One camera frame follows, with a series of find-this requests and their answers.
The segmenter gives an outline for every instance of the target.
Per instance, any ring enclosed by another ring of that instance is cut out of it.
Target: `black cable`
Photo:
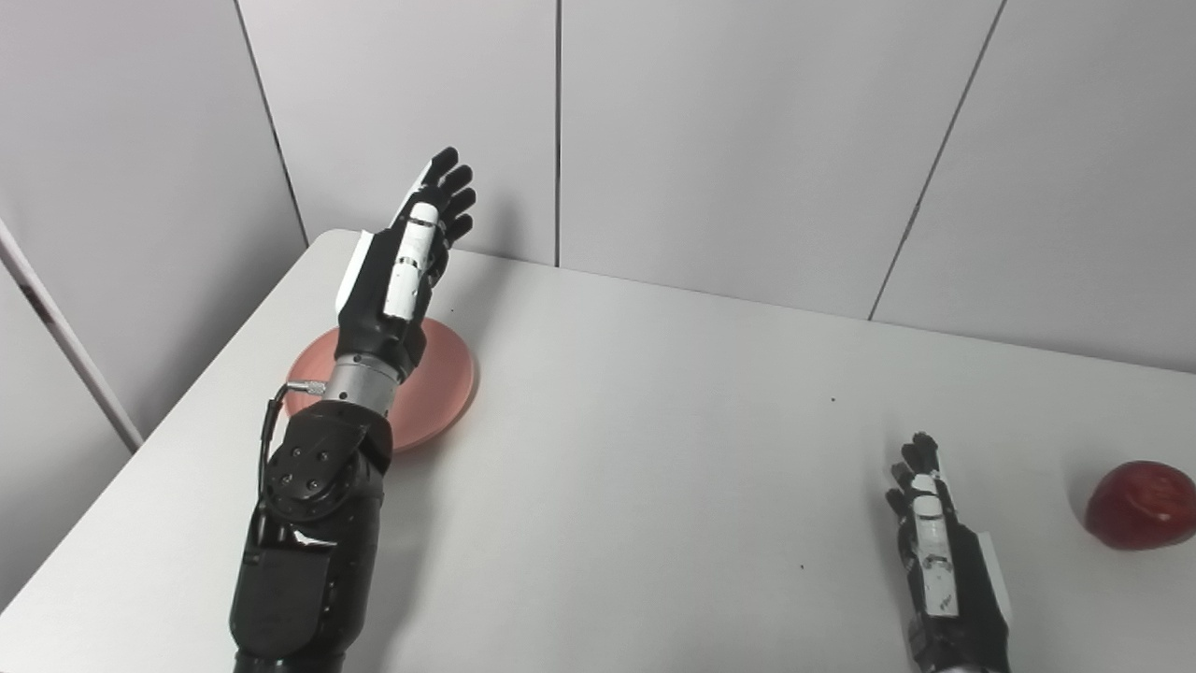
[[[266,418],[262,420],[262,449],[257,457],[257,494],[266,494],[266,460],[270,455],[270,440],[274,439],[274,426],[279,422],[279,412],[282,411],[282,398],[291,388],[283,384],[274,399],[266,403]]]

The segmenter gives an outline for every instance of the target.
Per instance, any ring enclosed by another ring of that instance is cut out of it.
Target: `wall seam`
[[[934,171],[939,167],[939,160],[942,159],[942,152],[947,147],[947,141],[951,140],[951,131],[956,128],[956,121],[959,118],[959,111],[964,108],[964,102],[968,99],[968,93],[971,91],[972,81],[976,80],[976,73],[980,71],[980,63],[984,60],[984,54],[988,51],[988,44],[993,39],[993,33],[996,32],[996,24],[1001,20],[1001,14],[1005,12],[1005,5],[1008,0],[1001,0],[1001,4],[996,7],[996,14],[993,17],[993,23],[988,27],[988,33],[984,36],[984,42],[980,47],[980,54],[976,55],[976,62],[972,63],[971,73],[968,75],[968,82],[964,84],[964,91],[959,96],[959,102],[956,103],[956,110],[951,114],[951,121],[947,122],[947,130],[942,134],[942,141],[939,142],[939,151],[934,154],[934,160],[930,161],[930,170],[926,175],[926,181],[922,182],[922,190],[917,194],[917,200],[914,202],[914,209],[909,214],[909,220],[905,221],[905,230],[901,234],[901,240],[897,241],[897,250],[893,251],[892,259],[889,261],[889,269],[885,270],[885,277],[880,281],[880,288],[877,290],[877,298],[872,301],[872,310],[868,311],[868,319],[872,319],[877,314],[877,308],[880,306],[880,298],[885,293],[885,288],[889,287],[889,279],[892,276],[893,269],[897,267],[897,257],[901,256],[902,249],[905,246],[905,240],[909,238],[910,231],[914,230],[914,222],[917,220],[919,213],[922,210],[922,200],[926,198],[926,191],[930,186],[930,181],[934,179]]]

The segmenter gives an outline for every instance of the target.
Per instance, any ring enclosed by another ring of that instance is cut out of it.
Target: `silver metal cylinder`
[[[332,367],[324,399],[353,403],[385,417],[397,390],[398,373],[386,363],[373,356],[342,356]]]

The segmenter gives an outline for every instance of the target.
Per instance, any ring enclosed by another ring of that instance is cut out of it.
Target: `black robotic forearm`
[[[390,426],[340,402],[295,415],[266,469],[232,608],[237,673],[335,673],[361,632]]]

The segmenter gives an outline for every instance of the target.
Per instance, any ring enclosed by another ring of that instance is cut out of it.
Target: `cable connector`
[[[327,390],[327,381],[287,381],[287,391],[306,393],[317,398],[323,397]]]

